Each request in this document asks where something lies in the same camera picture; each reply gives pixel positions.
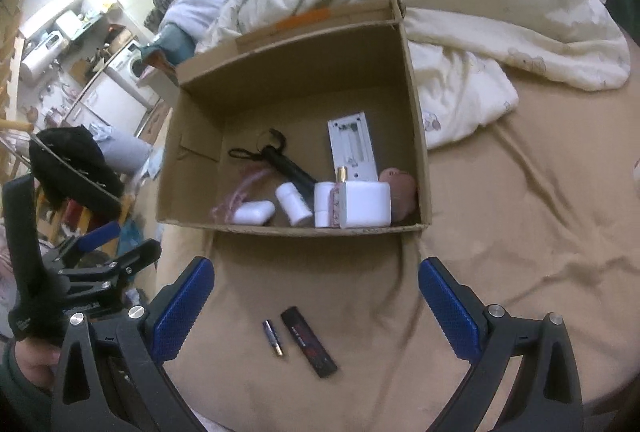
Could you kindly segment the person's left hand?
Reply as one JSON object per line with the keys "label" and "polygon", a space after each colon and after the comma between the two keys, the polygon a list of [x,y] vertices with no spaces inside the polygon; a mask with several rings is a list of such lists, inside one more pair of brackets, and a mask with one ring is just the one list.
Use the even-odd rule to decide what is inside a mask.
{"label": "person's left hand", "polygon": [[36,388],[50,392],[61,349],[47,341],[27,338],[17,342],[14,354],[16,365],[25,379]]}

